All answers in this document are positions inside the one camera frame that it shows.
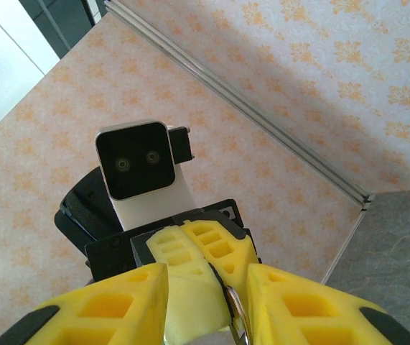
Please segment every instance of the gray floor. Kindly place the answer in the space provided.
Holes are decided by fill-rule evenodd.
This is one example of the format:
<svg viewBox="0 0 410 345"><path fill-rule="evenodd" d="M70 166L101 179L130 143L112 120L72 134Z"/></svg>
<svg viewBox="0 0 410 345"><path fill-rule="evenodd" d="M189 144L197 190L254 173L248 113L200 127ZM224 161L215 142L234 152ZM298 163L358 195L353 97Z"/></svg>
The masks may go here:
<svg viewBox="0 0 410 345"><path fill-rule="evenodd" d="M379 304L410 330L410 192L376 196L327 285Z"/></svg>

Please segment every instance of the metal edge strip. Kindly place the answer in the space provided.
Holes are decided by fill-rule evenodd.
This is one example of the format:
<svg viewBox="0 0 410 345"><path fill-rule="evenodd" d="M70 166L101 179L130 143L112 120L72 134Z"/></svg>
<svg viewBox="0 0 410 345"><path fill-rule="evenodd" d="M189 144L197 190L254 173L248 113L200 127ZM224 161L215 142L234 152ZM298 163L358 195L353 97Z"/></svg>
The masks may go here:
<svg viewBox="0 0 410 345"><path fill-rule="evenodd" d="M343 253L345 252L345 250L348 247L348 244L350 243L351 239L353 238L353 235L355 234L356 230L358 229L361 221L363 220L365 215L365 210L361 211L360 214L358 215L358 219L355 222L355 225L353 227L353 229L351 230L350 234L348 235L347 239L345 240L345 242L342 245L342 248L340 248L340 251L337 253L337 255L334 258L334 261L331 264L331 267L329 268L329 270L326 272L325 276L322 278L321 283L323 285L326 285L327 281L329 280L332 272L334 271L335 267L337 266L337 264L340 261L340 258L342 258Z"/></svg>
<svg viewBox="0 0 410 345"><path fill-rule="evenodd" d="M283 129L268 120L262 111L248 102L239 92L237 92L237 90L221 80L217 75L191 57L181 47L173 43L173 41L156 30L126 5L118 0L106 0L104 3L108 10L115 14L119 19L127 23L127 25L157 46L164 54L179 63L183 68L188 70L219 96L224 98L273 137L286 145L296 155L303 158L355 202L363 205L368 200L370 193L366 192L343 174L339 173L336 168L319 156L304 142L290 134L288 130Z"/></svg>

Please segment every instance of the orange floral pattern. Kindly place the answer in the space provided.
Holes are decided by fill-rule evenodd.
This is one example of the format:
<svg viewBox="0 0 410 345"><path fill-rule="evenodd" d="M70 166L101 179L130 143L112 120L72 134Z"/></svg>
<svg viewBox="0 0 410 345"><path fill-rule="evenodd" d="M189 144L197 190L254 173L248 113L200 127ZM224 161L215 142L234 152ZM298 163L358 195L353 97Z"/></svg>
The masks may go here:
<svg viewBox="0 0 410 345"><path fill-rule="evenodd" d="M180 31L197 29L195 21L185 20L188 29ZM241 47L231 47L247 61ZM273 48L263 51L276 59ZM96 67L90 75L89 65ZM237 77L247 91L260 87L246 74ZM279 79L271 87L296 97ZM309 116L316 124L327 120L324 112ZM235 198L264 262L316 280L329 270L360 206L107 14L0 123L0 333L39 303L89 281L85 257L53 216L98 164L98 128L146 117L190 126L196 159L183 169L197 204Z"/></svg>
<svg viewBox="0 0 410 345"><path fill-rule="evenodd" d="M410 189L410 139L387 134L387 121L410 125L410 0L122 1L353 182ZM209 29L191 32L191 15ZM404 165L385 159L392 150Z"/></svg>
<svg viewBox="0 0 410 345"><path fill-rule="evenodd" d="M410 139L410 124L387 121L386 135L393 135L399 139Z"/></svg>

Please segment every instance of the screw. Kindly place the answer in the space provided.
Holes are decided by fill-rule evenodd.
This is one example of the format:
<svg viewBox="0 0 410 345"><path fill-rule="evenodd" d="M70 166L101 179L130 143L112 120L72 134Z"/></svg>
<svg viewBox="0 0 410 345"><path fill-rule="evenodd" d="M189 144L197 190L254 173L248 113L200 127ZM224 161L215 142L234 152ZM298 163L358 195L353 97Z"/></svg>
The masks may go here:
<svg viewBox="0 0 410 345"><path fill-rule="evenodd" d="M111 240L111 246L112 247L118 247L119 245L120 245L120 243L121 243L121 239L120 239L120 237L114 237L112 240Z"/></svg>

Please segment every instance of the white wall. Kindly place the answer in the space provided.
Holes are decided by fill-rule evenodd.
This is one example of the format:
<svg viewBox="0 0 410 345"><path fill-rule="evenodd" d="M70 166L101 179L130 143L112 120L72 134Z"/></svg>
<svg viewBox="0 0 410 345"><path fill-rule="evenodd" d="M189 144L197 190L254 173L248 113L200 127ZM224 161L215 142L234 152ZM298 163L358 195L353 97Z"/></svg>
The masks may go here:
<svg viewBox="0 0 410 345"><path fill-rule="evenodd" d="M1 0L0 121L58 60L21 4Z"/></svg>

